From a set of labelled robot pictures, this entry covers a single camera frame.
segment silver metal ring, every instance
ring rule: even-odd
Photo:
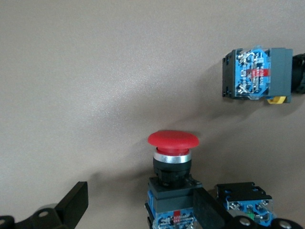
[[[187,155],[182,156],[168,156],[159,154],[158,152],[154,152],[153,158],[157,161],[168,163],[168,164],[179,164],[179,163],[185,163],[192,159],[192,153],[189,151]]]

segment red label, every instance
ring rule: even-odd
[[[180,211],[174,211],[173,212],[173,223],[179,223],[180,222]]]
[[[269,69],[248,69],[248,74],[251,74],[251,77],[264,77],[269,76]]]

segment red button cap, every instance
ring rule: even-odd
[[[189,148],[199,145],[195,135],[177,130],[163,130],[151,134],[148,143],[156,146],[160,154],[182,156],[189,153]]]

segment gray surface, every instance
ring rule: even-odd
[[[221,97],[232,49],[305,52],[303,0],[0,0],[0,214],[17,220],[89,181],[78,228],[147,228],[147,136],[199,136],[206,189],[253,181],[305,226],[302,96]]]

